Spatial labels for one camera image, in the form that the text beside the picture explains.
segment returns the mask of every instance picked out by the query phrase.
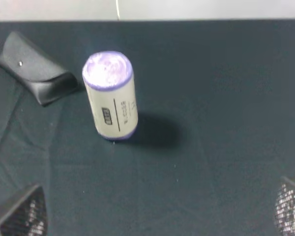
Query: purple cap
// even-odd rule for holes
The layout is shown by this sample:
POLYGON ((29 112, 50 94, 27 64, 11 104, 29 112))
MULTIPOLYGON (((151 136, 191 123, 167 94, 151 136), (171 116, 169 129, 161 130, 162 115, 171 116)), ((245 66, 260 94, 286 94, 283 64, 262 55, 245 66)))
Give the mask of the purple cap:
POLYGON ((112 91, 124 86, 132 73, 129 59, 114 51, 93 54, 82 70, 84 82, 98 91, 112 91))

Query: white cylinder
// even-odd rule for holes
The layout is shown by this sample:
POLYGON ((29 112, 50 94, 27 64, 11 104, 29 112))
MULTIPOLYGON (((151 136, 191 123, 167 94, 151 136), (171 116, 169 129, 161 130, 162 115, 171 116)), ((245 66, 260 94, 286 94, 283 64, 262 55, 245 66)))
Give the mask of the white cylinder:
POLYGON ((93 54, 82 75, 98 133, 109 140, 129 138, 138 124, 134 74, 129 59, 119 52, 93 54))

